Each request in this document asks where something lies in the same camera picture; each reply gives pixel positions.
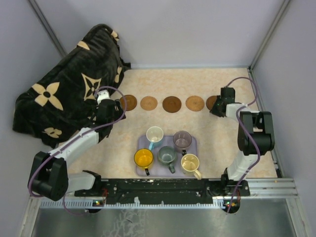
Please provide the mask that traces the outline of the brown wooden coaster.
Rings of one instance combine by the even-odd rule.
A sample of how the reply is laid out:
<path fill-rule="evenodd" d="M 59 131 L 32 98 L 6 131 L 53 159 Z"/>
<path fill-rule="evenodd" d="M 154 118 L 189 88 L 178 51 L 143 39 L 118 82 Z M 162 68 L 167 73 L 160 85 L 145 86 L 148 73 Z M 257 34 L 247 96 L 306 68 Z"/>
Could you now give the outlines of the brown wooden coaster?
<path fill-rule="evenodd" d="M 205 103 L 205 104 L 206 104 L 206 106 L 207 106 L 207 108 L 208 108 L 209 110 L 211 110 L 211 109 L 213 108 L 213 106 L 214 106 L 216 100 L 217 100 L 217 96 L 216 96 L 216 95 L 213 95 L 213 96 L 208 97 L 208 99 L 206 100 L 206 103 Z"/>
<path fill-rule="evenodd" d="M 137 106 L 137 99 L 136 99 L 135 96 L 133 96 L 133 95 L 125 95 L 125 99 L 126 99 L 126 102 L 127 102 L 127 109 L 126 109 L 127 111 L 131 111 Z M 120 100 L 122 109 L 124 109 L 125 108 L 125 102 L 124 102 L 123 97 L 121 97 L 119 100 Z"/>

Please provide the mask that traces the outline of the woven rattan coaster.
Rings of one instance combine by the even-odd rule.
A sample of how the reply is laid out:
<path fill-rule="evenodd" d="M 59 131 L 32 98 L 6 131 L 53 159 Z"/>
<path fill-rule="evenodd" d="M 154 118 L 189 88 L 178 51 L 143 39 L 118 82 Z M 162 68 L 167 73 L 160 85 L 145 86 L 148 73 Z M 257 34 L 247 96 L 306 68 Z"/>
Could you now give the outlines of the woven rattan coaster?
<path fill-rule="evenodd" d="M 190 96 L 186 100 L 186 107 L 194 112 L 201 111 L 205 106 L 204 100 L 196 95 Z"/>
<path fill-rule="evenodd" d="M 145 111 L 152 111 L 157 107 L 157 105 L 158 101 L 153 96 L 145 96 L 140 102 L 141 108 Z"/>

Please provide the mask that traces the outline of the dark wooden coaster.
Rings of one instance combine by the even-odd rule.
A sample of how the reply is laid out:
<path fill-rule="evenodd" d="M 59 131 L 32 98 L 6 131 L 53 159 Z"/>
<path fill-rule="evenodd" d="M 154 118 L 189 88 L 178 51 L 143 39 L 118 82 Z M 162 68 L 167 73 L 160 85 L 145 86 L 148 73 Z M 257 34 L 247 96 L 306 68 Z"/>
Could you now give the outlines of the dark wooden coaster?
<path fill-rule="evenodd" d="M 168 96 L 163 100 L 162 107 L 168 113 L 176 113 L 181 109 L 182 102 L 176 96 Z"/>

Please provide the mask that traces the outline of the purple glass mug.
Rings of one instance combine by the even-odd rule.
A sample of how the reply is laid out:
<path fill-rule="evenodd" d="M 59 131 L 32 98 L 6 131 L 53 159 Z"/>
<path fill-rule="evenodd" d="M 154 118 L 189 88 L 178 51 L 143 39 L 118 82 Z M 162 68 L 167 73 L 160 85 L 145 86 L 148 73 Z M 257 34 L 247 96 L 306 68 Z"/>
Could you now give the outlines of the purple glass mug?
<path fill-rule="evenodd" d="M 192 136 L 187 131 L 178 131 L 173 135 L 173 144 L 175 150 L 184 156 L 192 144 Z"/>

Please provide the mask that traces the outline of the cream ceramic mug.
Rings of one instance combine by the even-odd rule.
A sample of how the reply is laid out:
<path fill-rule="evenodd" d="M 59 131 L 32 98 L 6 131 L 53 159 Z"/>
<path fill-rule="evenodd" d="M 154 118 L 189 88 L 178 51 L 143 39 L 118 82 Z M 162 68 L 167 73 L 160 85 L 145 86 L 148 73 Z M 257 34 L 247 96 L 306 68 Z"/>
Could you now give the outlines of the cream ceramic mug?
<path fill-rule="evenodd" d="M 198 180 L 202 179 L 202 174 L 199 171 L 200 161 L 194 154 L 186 154 L 181 158 L 182 172 L 188 177 L 195 177 Z"/>

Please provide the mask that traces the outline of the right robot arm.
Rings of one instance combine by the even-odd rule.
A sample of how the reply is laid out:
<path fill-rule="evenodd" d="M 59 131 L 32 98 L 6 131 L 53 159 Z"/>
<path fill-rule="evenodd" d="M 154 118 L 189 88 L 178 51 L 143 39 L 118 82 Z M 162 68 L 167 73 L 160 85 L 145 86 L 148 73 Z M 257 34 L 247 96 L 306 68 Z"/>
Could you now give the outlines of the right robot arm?
<path fill-rule="evenodd" d="M 243 180 L 260 161 L 261 156 L 275 147 L 273 117 L 271 112 L 252 110 L 247 104 L 235 101 L 232 87 L 222 87 L 216 96 L 210 113 L 227 117 L 238 123 L 238 153 L 233 163 L 226 168 L 226 180 L 221 182 L 221 191 L 230 196 L 238 190 L 237 181 Z"/>

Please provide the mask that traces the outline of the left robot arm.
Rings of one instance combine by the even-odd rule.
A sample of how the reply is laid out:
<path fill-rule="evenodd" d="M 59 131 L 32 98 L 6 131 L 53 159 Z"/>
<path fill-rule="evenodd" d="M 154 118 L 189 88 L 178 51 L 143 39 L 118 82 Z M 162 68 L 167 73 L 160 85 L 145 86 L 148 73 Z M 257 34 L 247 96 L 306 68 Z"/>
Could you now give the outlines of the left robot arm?
<path fill-rule="evenodd" d="M 88 170 L 69 174 L 68 168 L 86 150 L 107 138 L 113 125 L 124 118 L 125 112 L 118 99 L 102 100 L 89 127 L 82 128 L 75 137 L 48 153 L 38 152 L 28 181 L 30 195 L 53 201 L 60 200 L 67 193 L 81 190 L 86 190 L 92 196 L 99 195 L 103 190 L 99 174 Z"/>

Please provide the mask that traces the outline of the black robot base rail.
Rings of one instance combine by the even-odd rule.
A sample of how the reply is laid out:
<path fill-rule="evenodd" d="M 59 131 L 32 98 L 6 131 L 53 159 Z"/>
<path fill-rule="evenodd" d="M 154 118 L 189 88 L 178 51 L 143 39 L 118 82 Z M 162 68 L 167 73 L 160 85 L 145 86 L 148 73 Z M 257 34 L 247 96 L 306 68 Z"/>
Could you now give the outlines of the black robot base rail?
<path fill-rule="evenodd" d="M 217 196 L 248 197 L 248 182 L 221 179 L 102 179 L 90 190 L 75 191 L 76 197 L 102 197 L 107 204 L 212 204 Z"/>

